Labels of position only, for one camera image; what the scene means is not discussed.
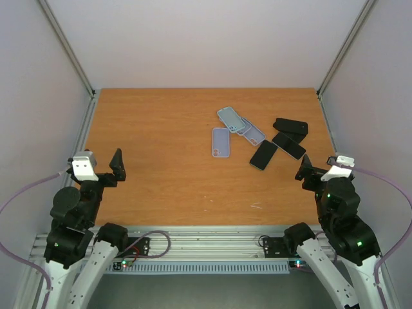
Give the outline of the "black phone green edge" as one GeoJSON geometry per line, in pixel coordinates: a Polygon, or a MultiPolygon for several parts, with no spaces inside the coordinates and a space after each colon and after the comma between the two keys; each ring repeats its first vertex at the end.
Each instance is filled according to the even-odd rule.
{"type": "Polygon", "coordinates": [[[252,158],[250,159],[250,165],[264,171],[269,162],[271,161],[273,155],[276,153],[278,147],[269,142],[268,140],[262,141],[252,158]]]}

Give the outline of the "lavender phone case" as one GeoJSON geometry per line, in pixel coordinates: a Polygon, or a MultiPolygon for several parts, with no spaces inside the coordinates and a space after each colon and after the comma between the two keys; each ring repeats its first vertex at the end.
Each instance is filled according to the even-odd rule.
{"type": "Polygon", "coordinates": [[[230,156],[230,131],[223,127],[212,129],[212,156],[228,158],[230,156]]]}

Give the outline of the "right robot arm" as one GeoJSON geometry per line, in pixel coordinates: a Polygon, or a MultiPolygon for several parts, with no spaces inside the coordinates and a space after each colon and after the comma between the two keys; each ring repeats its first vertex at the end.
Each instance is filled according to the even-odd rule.
{"type": "Polygon", "coordinates": [[[302,188],[315,194],[318,220],[351,280],[337,270],[306,223],[292,225],[283,236],[285,250],[298,255],[312,269],[337,308],[386,308],[374,276],[380,248],[372,229],[357,215],[360,196],[349,169],[316,168],[304,155],[295,176],[302,188]]]}

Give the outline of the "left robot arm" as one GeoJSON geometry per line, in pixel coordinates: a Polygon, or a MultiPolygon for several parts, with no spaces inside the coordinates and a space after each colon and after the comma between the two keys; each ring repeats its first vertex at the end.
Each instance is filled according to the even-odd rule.
{"type": "Polygon", "coordinates": [[[93,233],[106,188],[126,180],[122,151],[117,149],[109,173],[96,173],[93,152],[69,160],[67,173],[78,187],[61,188],[53,197],[51,231],[44,251],[42,308],[86,308],[106,267],[129,250],[127,229],[106,223],[93,233]]]}

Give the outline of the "black phone white edge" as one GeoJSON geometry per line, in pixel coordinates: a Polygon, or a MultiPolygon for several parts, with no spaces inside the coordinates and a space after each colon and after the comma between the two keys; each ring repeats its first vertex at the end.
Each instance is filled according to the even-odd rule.
{"type": "Polygon", "coordinates": [[[296,160],[301,159],[306,153],[305,148],[281,132],[272,139],[272,142],[296,160]]]}

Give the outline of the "black phone case top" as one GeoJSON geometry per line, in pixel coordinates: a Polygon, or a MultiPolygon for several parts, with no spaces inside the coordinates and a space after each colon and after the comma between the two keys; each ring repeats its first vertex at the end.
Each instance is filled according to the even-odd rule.
{"type": "Polygon", "coordinates": [[[273,127],[278,131],[293,133],[298,135],[308,134],[308,124],[298,120],[290,120],[286,118],[276,118],[273,127]]]}

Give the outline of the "lavender case under blue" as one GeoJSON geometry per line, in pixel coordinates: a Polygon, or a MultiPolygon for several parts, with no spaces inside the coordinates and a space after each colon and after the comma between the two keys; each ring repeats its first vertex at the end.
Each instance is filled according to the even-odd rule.
{"type": "Polygon", "coordinates": [[[246,118],[242,117],[241,119],[242,119],[245,126],[242,129],[240,129],[239,131],[236,132],[236,134],[239,135],[239,136],[243,136],[252,127],[251,123],[246,118]]]}

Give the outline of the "light blue phone case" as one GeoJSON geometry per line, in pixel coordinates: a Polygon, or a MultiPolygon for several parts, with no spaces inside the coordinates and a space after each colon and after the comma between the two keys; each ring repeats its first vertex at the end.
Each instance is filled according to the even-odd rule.
{"type": "Polygon", "coordinates": [[[237,133],[246,127],[242,118],[230,106],[218,110],[217,115],[231,133],[237,133]]]}

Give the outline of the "right controller board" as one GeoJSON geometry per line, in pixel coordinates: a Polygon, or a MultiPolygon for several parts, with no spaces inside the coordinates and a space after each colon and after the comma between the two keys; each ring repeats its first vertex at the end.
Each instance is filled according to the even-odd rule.
{"type": "Polygon", "coordinates": [[[300,259],[289,261],[289,266],[290,268],[295,268],[295,269],[303,269],[303,270],[310,269],[307,263],[300,259]]]}

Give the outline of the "controller board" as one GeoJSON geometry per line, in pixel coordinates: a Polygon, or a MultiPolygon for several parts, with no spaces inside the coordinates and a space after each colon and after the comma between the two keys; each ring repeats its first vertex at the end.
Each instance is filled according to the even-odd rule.
{"type": "Polygon", "coordinates": [[[303,269],[303,270],[310,269],[307,263],[300,259],[289,261],[289,266],[290,268],[295,268],[295,269],[303,269]]]}
{"type": "Polygon", "coordinates": [[[124,271],[125,269],[128,269],[133,266],[132,261],[118,261],[114,262],[112,265],[112,271],[119,272],[119,271],[124,271]]]}

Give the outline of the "left controller board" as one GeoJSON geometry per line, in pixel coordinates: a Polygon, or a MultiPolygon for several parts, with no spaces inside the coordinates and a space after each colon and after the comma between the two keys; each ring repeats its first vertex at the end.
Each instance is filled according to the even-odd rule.
{"type": "Polygon", "coordinates": [[[119,271],[124,271],[125,269],[128,269],[133,266],[132,261],[118,261],[114,262],[112,265],[112,271],[119,272],[119,271]]]}

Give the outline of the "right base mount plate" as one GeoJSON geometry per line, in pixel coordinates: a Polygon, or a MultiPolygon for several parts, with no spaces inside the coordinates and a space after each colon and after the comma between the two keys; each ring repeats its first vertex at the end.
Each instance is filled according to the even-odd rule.
{"type": "Polygon", "coordinates": [[[289,258],[290,253],[282,237],[262,235],[258,238],[258,245],[263,249],[265,258],[289,258]]]}

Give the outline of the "base mount plate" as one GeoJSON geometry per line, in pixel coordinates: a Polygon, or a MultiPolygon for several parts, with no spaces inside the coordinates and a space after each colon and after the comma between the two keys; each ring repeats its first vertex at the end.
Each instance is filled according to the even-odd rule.
{"type": "Polygon", "coordinates": [[[282,237],[262,235],[258,238],[258,245],[263,249],[265,258],[289,258],[290,253],[282,237]]]}
{"type": "Polygon", "coordinates": [[[124,257],[130,258],[139,253],[140,256],[148,256],[150,249],[150,238],[144,237],[142,240],[136,242],[131,248],[124,252],[124,257]]]}

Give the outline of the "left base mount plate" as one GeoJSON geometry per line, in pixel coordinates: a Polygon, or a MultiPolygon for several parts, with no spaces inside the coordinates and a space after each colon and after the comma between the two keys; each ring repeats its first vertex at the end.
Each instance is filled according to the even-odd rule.
{"type": "Polygon", "coordinates": [[[150,249],[150,238],[144,237],[142,240],[136,242],[131,248],[124,252],[124,257],[130,258],[139,253],[140,256],[148,256],[150,249]]]}

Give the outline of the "aluminium rail frame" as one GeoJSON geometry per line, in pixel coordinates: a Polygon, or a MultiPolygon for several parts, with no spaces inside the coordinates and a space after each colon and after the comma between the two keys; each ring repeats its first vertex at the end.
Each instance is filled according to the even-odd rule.
{"type": "MultiPolygon", "coordinates": [[[[162,230],[171,238],[168,253],[158,259],[146,261],[262,261],[263,248],[258,245],[262,235],[282,237],[286,225],[241,226],[128,226],[129,237],[139,237],[146,232],[162,230]]],[[[43,258],[47,234],[35,237],[29,257],[43,258]]],[[[167,247],[165,236],[149,235],[149,255],[161,254],[167,247]]],[[[326,236],[318,236],[322,250],[333,260],[334,251],[326,236]]]]}

